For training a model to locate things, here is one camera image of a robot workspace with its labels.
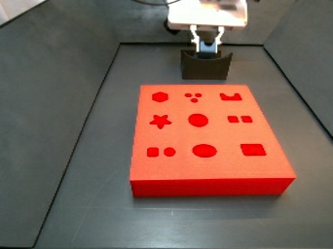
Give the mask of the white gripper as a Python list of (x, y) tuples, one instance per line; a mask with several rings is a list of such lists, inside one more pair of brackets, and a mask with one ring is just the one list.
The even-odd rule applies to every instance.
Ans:
[(247, 0), (180, 0), (168, 5), (167, 26), (172, 30), (190, 28), (196, 53), (200, 51), (196, 27), (204, 30), (218, 27), (214, 41), (219, 46), (224, 27), (243, 28), (247, 21)]

